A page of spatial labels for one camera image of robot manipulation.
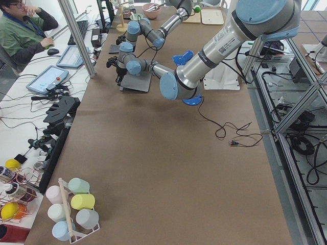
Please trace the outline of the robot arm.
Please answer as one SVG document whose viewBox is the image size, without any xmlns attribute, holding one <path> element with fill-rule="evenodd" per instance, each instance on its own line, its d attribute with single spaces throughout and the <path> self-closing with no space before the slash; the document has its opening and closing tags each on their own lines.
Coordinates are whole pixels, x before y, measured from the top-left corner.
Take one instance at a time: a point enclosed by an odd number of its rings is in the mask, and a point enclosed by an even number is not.
<svg viewBox="0 0 327 245">
<path fill-rule="evenodd" d="M 131 43 L 133 49 L 135 49 L 138 36 L 143 35 L 154 47 L 161 48 L 166 37 L 179 24 L 187 20 L 193 10 L 192 1 L 189 0 L 170 1 L 170 3 L 177 9 L 177 12 L 156 30 L 152 28 L 151 21 L 147 18 L 130 21 L 125 35 L 125 42 Z"/>
<path fill-rule="evenodd" d="M 238 1 L 229 21 L 185 65 L 175 70 L 155 61 L 139 59 L 134 50 L 140 35 L 156 48 L 161 48 L 166 37 L 192 12 L 191 1 L 171 1 L 177 12 L 160 28 L 152 29 L 147 18 L 128 23 L 126 40 L 120 44 L 113 66 L 120 84 L 126 74 L 137 75 L 147 71 L 160 78 L 159 88 L 169 100 L 188 100 L 200 93 L 200 79 L 218 66 L 245 41 L 263 37 L 268 41 L 292 38 L 298 34 L 301 1 Z"/>
</svg>

